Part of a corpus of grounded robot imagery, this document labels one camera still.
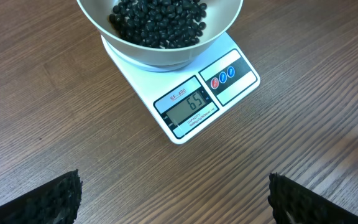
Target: black beans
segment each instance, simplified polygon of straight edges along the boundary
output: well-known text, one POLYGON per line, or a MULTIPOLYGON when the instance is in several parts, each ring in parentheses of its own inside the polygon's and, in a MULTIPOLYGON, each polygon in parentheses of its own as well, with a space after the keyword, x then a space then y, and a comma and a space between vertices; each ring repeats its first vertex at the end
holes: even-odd
POLYGON ((116 15, 110 14, 109 21, 113 24, 113 23, 115 23, 115 20, 116 20, 116 15))
POLYGON ((175 12, 175 10, 176 10, 176 7, 173 6, 173 5, 170 5, 170 6, 167 7, 167 13, 168 14, 171 14, 171 13, 175 12))
POLYGON ((197 23, 192 23, 191 28, 193 28, 193 30, 196 30, 198 28, 198 24, 197 23))
POLYGON ((121 0, 109 22, 123 40, 133 44, 175 49, 200 42, 207 5, 200 0, 121 0))
POLYGON ((200 4, 200 9, 205 10, 207 8, 207 5, 205 3, 200 4))
POLYGON ((196 22, 200 22, 201 21, 201 16, 200 15, 197 15, 196 16, 196 22))
POLYGON ((156 21, 161 21, 162 20, 162 15, 161 14, 157 14, 157 15, 155 15, 155 20, 156 21))
POLYGON ((201 31, 201 30, 196 30, 196 35, 198 36, 198 37, 201 37, 202 35, 203 35, 203 31, 201 31))
POLYGON ((163 5, 163 6, 169 6, 169 5, 171 5, 171 0, 162 0, 162 5, 163 5))
POLYGON ((184 10, 191 9, 193 7, 192 3, 187 0, 183 0, 181 6, 184 10))
POLYGON ((193 15, 195 15, 195 14, 198 13, 198 8, 192 7, 192 8, 190 9, 190 12, 191 12, 193 15))
POLYGON ((177 6, 177 14, 181 14, 183 12, 183 9, 181 6, 177 6))
POLYGON ((176 15, 174 12, 167 15, 167 17, 168 17, 169 19, 174 19, 175 16, 177 16, 177 15, 176 15))
POLYGON ((119 7, 114 6, 113 9, 112 9, 112 12, 115 13, 115 14, 118 14, 119 13, 119 7))
POLYGON ((200 24, 198 24, 198 28, 199 28, 200 30, 204 30, 205 27, 206 27, 206 23, 205 23, 205 22, 200 22, 200 24))

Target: black textured object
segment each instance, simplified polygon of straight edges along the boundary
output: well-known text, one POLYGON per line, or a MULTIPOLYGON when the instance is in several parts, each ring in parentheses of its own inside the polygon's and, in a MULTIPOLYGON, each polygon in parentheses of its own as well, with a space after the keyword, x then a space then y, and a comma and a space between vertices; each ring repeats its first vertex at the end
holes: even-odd
POLYGON ((0 206, 0 224, 72 224, 81 203, 78 170, 0 206))
POLYGON ((270 195, 277 224, 358 224, 358 216, 278 174, 269 175, 270 195))

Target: wood grain surface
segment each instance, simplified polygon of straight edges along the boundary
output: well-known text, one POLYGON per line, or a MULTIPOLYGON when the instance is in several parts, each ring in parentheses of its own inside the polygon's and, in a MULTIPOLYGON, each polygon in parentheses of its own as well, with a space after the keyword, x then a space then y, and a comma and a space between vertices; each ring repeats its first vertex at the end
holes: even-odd
POLYGON ((358 0, 246 0, 261 86, 172 144, 76 1, 0 0, 0 205, 79 169, 76 223, 274 223, 278 172, 358 215, 358 0))

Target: red button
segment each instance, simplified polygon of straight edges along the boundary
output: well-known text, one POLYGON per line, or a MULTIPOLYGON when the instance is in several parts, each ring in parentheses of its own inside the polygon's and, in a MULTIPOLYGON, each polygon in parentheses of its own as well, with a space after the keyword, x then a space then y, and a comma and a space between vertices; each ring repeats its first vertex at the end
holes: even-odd
POLYGON ((211 80, 211 87, 212 87, 212 89, 217 89, 218 88, 218 86, 219 86, 219 80, 218 80, 218 78, 213 78, 212 80, 211 80))

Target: scale base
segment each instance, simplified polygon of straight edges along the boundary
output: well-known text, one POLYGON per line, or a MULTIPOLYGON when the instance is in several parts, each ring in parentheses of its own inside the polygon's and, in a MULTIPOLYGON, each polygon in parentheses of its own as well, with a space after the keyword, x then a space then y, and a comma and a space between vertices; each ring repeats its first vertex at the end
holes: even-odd
POLYGON ((260 84, 258 73, 227 33, 194 60, 167 67, 139 63, 102 41, 175 144, 189 141, 260 84))

